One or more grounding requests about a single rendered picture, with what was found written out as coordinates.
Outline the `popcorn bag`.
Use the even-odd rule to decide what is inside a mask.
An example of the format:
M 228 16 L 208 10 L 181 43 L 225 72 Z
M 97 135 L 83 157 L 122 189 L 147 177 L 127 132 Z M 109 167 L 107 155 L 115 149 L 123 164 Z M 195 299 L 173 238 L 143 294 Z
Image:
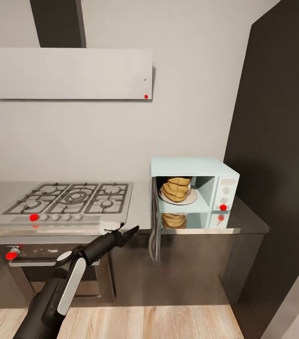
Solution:
M 183 201 L 191 189 L 192 176 L 164 176 L 161 189 L 172 201 Z

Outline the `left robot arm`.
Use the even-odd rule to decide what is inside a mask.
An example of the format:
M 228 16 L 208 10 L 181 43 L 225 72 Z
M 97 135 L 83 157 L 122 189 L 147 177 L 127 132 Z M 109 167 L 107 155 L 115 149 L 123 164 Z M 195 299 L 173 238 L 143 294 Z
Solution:
M 57 339 L 86 265 L 90 266 L 98 258 L 106 256 L 114 247 L 123 247 L 139 228 L 135 226 L 122 235 L 119 229 L 124 224 L 100 221 L 101 235 L 98 238 L 86 246 L 79 245 L 56 259 L 53 278 L 48 279 L 42 290 L 31 300 L 28 313 L 13 339 Z

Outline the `microwave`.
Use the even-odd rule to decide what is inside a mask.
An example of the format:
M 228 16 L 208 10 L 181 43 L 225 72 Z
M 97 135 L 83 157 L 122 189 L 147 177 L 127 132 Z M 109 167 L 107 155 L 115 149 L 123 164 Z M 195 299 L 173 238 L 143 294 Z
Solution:
M 172 201 L 161 189 L 164 176 L 192 176 L 183 201 Z M 160 267 L 160 211 L 231 210 L 240 174 L 215 157 L 155 157 L 150 159 L 152 233 L 149 253 Z

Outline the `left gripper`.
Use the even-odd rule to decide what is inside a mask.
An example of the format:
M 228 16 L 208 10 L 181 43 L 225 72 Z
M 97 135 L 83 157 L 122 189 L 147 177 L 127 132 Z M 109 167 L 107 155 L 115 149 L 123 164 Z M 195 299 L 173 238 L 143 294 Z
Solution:
M 125 223 L 120 223 L 121 227 L 124 226 Z M 127 241 L 129 241 L 135 232 L 138 230 L 139 226 L 135 226 L 132 229 L 121 233 L 121 231 L 115 230 L 114 232 L 102 234 L 98 238 L 94 239 L 94 242 L 99 248 L 101 257 L 106 256 L 106 254 L 114 247 L 123 247 Z

